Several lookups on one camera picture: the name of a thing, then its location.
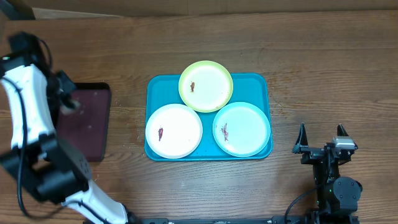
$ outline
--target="yellow plate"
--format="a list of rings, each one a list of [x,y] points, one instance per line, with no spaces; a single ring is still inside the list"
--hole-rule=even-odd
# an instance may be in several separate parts
[[[181,74],[178,92],[182,101],[195,111],[209,113],[221,109],[231,99],[231,74],[216,62],[200,61]]]

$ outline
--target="blue tray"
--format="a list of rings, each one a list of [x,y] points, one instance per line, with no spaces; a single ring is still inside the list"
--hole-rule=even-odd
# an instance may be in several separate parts
[[[267,83],[264,78],[256,73],[235,73],[231,74],[234,81],[234,91],[228,103],[247,102],[262,110],[270,124],[271,116],[269,113]],[[159,75],[154,77],[148,84],[147,89],[147,109],[145,124],[149,117],[157,109],[171,103],[183,104],[178,93],[178,81],[180,75]],[[213,120],[218,111],[212,113],[197,112],[202,125],[203,136],[199,146],[189,155],[180,159],[166,159],[157,155],[145,140],[145,153],[155,161],[222,161],[222,160],[241,160],[241,159],[263,159],[267,157],[274,146],[271,135],[265,148],[251,157],[235,157],[224,152],[216,143],[213,137]]]

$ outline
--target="wooden table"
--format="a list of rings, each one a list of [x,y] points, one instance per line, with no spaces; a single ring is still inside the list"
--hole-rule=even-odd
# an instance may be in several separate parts
[[[361,223],[398,222],[398,11],[245,14],[192,17],[19,21],[47,41],[55,69],[75,82],[106,82],[112,92],[103,162],[96,183],[140,217],[260,218],[282,215],[313,187],[312,167],[291,149],[299,125],[319,147],[344,124],[359,146],[342,175],[363,184]],[[3,39],[2,54],[9,51]],[[144,154],[146,88],[156,75],[199,60],[268,83],[274,150],[261,161],[154,162]],[[9,149],[11,117],[0,94],[0,148]],[[0,222],[21,216],[16,183],[0,170]],[[315,207],[315,196],[292,209]],[[31,213],[54,209],[25,194]],[[64,210],[42,223],[81,223]]]

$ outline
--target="tray rim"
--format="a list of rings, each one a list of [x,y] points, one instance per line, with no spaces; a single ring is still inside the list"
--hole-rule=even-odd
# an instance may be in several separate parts
[[[265,79],[262,75],[260,75],[260,74],[258,74],[258,73],[253,73],[253,72],[231,73],[232,79],[234,79],[234,77],[233,77],[234,75],[252,75],[252,76],[256,77],[256,79],[259,80],[259,83],[262,85],[262,89],[263,89],[264,94],[267,96],[267,97],[265,98],[266,100],[265,100],[264,102],[266,103],[266,105],[268,105],[268,110],[265,110],[265,109],[264,109],[264,113],[266,114],[266,117],[268,118],[269,124],[270,124],[270,127],[271,127],[271,132],[270,132],[269,141],[268,141],[268,143],[271,142],[271,149],[269,150],[268,153],[264,154],[263,156],[256,156],[256,155],[257,155],[257,154],[256,154],[256,155],[249,156],[249,157],[232,157],[232,158],[230,158],[230,159],[212,159],[212,158],[207,158],[207,157],[202,158],[202,159],[187,159],[187,156],[189,156],[189,155],[187,155],[187,156],[185,156],[185,157],[183,157],[183,158],[179,158],[179,159],[168,159],[168,158],[163,158],[163,157],[161,157],[161,158],[154,158],[154,157],[152,157],[151,154],[148,153],[148,147],[149,147],[149,146],[146,147],[146,141],[147,141],[147,139],[146,139],[146,136],[145,136],[145,138],[144,138],[144,140],[145,140],[145,141],[144,141],[144,151],[145,151],[145,154],[147,155],[147,157],[149,157],[149,159],[152,159],[153,161],[156,161],[156,162],[241,161],[241,160],[252,160],[252,159],[260,160],[260,159],[265,159],[265,158],[267,158],[267,157],[271,154],[271,152],[273,151],[273,149],[274,149],[274,140],[273,140],[273,137],[272,137],[272,121],[271,121],[271,111],[270,111],[270,108],[269,108],[269,97],[268,97],[268,86],[267,86],[267,81],[266,81],[266,79]],[[155,83],[155,82],[157,81],[157,79],[159,79],[159,78],[176,77],[176,76],[180,77],[181,74],[156,75],[155,77],[151,78],[151,80],[149,80],[149,83],[148,83],[148,85],[147,85],[147,96],[146,96],[147,100],[146,100],[145,127],[144,127],[144,128],[146,128],[147,122],[148,122],[149,117],[150,117],[149,112],[148,112],[148,110],[147,110],[147,105],[148,105],[148,101],[149,101],[148,91],[149,91],[149,89],[150,89],[150,86],[153,86],[154,83]]]

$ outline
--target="wall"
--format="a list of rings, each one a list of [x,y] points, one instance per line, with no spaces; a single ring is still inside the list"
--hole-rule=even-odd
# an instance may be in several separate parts
[[[23,0],[31,7],[118,16],[398,9],[394,0]]]

